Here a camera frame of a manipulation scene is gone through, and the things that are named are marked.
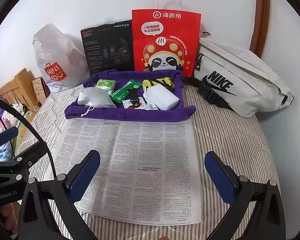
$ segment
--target white plastic bag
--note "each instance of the white plastic bag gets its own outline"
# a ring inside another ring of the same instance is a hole
[[[90,76],[85,55],[55,25],[45,25],[33,36],[35,59],[51,93],[81,84]]]
[[[78,97],[79,106],[92,106],[94,108],[116,108],[108,92],[97,87],[84,88]]]

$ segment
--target drawstring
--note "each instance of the drawstring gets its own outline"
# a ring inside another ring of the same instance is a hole
[[[95,109],[94,106],[89,106],[87,112],[85,112],[84,114],[81,115],[81,117],[84,117],[85,115],[87,115],[90,111],[92,111],[93,109]]]

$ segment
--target striped bedsheet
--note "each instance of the striped bedsheet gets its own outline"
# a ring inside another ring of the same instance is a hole
[[[47,142],[51,152],[67,123],[64,109],[82,90],[82,85],[57,94],[51,94],[36,114],[32,125]],[[197,108],[191,117],[202,183],[202,223],[185,226],[146,226],[118,222],[78,210],[84,221],[99,240],[156,240],[168,236],[170,240],[202,240],[213,231],[225,215],[228,204],[223,203],[203,166],[204,155],[215,151],[221,160],[238,175],[245,175],[253,182],[265,183],[269,179],[279,182],[274,160],[266,138],[255,116],[244,118],[233,111],[206,103],[196,88],[183,88],[185,105]],[[18,153],[32,145],[36,139],[27,132]],[[39,181],[49,165],[45,155],[31,169],[30,176]],[[51,210],[62,234],[71,239],[54,201]],[[235,239],[241,236],[253,210],[253,203],[239,226]]]

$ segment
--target white sponge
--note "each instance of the white sponge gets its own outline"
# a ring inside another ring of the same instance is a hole
[[[146,96],[160,110],[171,110],[179,103],[179,98],[161,84],[149,87]]]

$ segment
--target bed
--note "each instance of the bed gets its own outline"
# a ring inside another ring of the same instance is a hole
[[[82,85],[79,85],[60,93],[51,94],[32,121],[33,127],[47,142],[51,152],[54,151],[67,123],[64,109],[75,100],[82,88]],[[269,179],[279,182],[274,160],[255,116],[244,118],[228,109],[209,105],[197,93],[196,88],[192,86],[183,88],[183,98],[186,106],[194,105],[197,108],[197,111],[191,117],[191,121],[200,166],[202,223],[185,226],[134,225],[78,210],[98,239],[141,240],[159,239],[161,236],[168,236],[170,240],[206,239],[229,207],[221,200],[203,166],[204,155],[211,150],[214,150],[221,160],[231,166],[238,175],[245,175],[254,182],[266,183]],[[27,131],[17,154],[35,141],[34,136]],[[45,155],[30,168],[30,176],[36,177],[39,181],[42,180],[48,165],[49,159]],[[51,201],[50,205],[60,231],[65,237],[70,238],[55,203]],[[235,234],[235,239],[243,233],[252,210],[253,203],[250,203],[246,215]]]
[[[32,73],[25,68],[0,88],[0,96],[8,104],[24,104],[30,111],[37,112],[39,106],[32,87]]]
[[[29,111],[25,112],[28,121],[32,121],[35,113],[39,110],[37,98],[32,87],[34,77],[25,68],[17,73],[14,78],[0,88],[0,96],[8,104],[23,104]],[[19,134],[13,139],[12,147],[16,152],[22,142],[26,128],[23,124],[17,125]]]

